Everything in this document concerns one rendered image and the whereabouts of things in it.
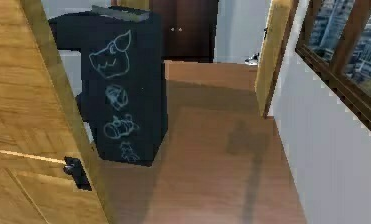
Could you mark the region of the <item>dark brown wooden cupboard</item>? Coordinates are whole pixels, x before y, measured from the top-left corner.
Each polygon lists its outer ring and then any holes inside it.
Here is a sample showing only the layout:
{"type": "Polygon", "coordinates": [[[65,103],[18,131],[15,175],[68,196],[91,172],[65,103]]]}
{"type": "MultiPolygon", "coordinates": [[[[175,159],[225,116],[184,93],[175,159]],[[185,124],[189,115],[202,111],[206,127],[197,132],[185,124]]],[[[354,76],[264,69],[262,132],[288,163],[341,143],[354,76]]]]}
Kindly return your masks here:
{"type": "Polygon", "coordinates": [[[165,60],[211,63],[219,0],[149,0],[162,21],[165,60]]]}

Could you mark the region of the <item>light wooden room door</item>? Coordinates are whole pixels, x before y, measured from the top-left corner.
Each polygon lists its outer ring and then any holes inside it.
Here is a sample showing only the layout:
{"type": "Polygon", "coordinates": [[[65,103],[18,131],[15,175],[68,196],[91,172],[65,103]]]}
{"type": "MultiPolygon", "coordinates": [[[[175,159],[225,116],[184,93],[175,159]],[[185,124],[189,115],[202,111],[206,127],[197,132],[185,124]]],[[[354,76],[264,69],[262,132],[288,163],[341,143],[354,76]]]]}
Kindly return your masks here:
{"type": "Polygon", "coordinates": [[[0,224],[111,224],[41,0],[0,0],[0,224]],[[63,171],[81,160],[91,191],[63,171]]]}

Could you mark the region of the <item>brown framed window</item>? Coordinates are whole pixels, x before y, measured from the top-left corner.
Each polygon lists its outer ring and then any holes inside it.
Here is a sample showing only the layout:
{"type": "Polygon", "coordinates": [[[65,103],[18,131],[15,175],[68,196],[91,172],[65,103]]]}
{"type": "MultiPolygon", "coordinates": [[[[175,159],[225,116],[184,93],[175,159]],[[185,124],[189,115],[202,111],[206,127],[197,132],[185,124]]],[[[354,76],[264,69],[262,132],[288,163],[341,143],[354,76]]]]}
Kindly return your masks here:
{"type": "Polygon", "coordinates": [[[371,0],[355,0],[330,62],[325,62],[308,47],[313,23],[322,3],[323,0],[308,0],[295,52],[371,133],[371,96],[343,75],[351,53],[371,15],[371,0]]]}

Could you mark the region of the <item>black cabinet with blue drawings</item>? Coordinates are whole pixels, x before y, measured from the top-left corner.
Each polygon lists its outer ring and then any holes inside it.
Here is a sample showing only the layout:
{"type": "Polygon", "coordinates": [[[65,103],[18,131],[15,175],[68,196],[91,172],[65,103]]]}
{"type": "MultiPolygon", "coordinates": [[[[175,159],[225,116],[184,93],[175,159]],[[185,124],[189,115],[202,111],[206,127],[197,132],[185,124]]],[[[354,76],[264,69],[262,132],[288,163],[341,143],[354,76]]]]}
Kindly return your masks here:
{"type": "Polygon", "coordinates": [[[81,53],[80,112],[101,159],[151,166],[167,132],[158,14],[110,6],[49,20],[59,50],[81,53]]]}

